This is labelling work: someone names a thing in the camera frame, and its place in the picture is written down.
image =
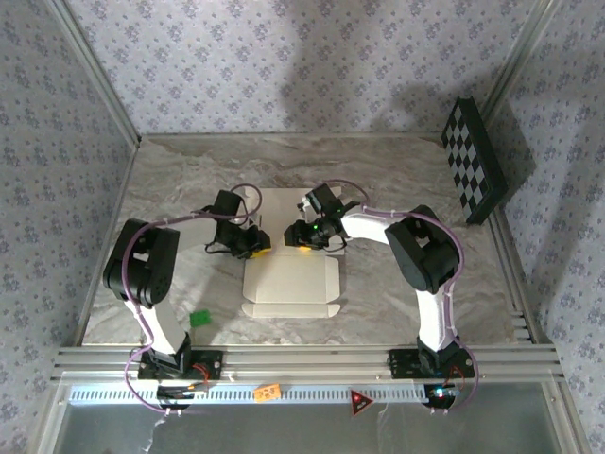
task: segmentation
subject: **black mounting plate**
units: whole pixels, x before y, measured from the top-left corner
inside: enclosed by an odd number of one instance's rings
[[[191,350],[191,364],[201,364],[208,371],[209,380],[219,380],[220,373],[223,367],[223,352],[220,350]],[[200,380],[200,372],[195,368],[187,369],[184,374],[174,376],[168,371],[157,367],[149,358],[149,354],[145,352],[141,356],[139,365],[139,380],[168,380],[170,378]]]
[[[458,367],[465,378],[474,378],[475,370],[469,354],[459,349],[435,374],[426,371],[419,359],[417,348],[398,348],[389,350],[390,376],[393,379],[447,379],[453,367]]]

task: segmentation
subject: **glass panel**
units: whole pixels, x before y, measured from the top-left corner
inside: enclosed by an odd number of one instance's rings
[[[99,452],[303,454],[559,453],[540,385],[482,385],[466,409],[420,404],[205,405],[164,418],[139,405],[70,405],[55,449]]]

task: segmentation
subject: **red wire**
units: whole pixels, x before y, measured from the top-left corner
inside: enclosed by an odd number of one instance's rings
[[[458,375],[460,375],[460,377],[462,377],[462,387],[460,388],[460,390],[462,391],[464,389],[464,374],[462,373],[462,371],[460,370],[460,368],[458,366],[452,366],[452,370],[458,372]]]
[[[194,364],[191,367],[193,367],[197,371],[201,372],[202,375],[204,375],[204,385],[208,386],[208,379],[210,378],[210,374],[208,374],[206,368],[201,364]]]
[[[460,391],[462,391],[464,389],[464,384],[465,384],[466,380],[465,380],[464,374],[462,373],[462,371],[460,370],[460,368],[458,366],[452,366],[450,368],[450,375],[447,377],[447,380],[445,380],[445,382],[443,383],[442,386],[445,386],[450,382],[450,378],[452,378],[453,371],[458,372],[458,375],[460,375],[460,377],[462,378],[462,387],[460,388]]]

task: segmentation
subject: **orange label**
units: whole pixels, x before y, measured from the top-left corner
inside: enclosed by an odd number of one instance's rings
[[[254,390],[254,402],[267,402],[268,400],[279,399],[282,396],[282,390],[277,383],[267,385]]]

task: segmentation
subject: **green cube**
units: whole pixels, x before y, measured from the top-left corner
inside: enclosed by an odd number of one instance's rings
[[[196,312],[192,312],[191,314],[189,314],[189,323],[191,324],[192,328],[212,323],[210,311],[208,309],[203,309],[198,310]]]

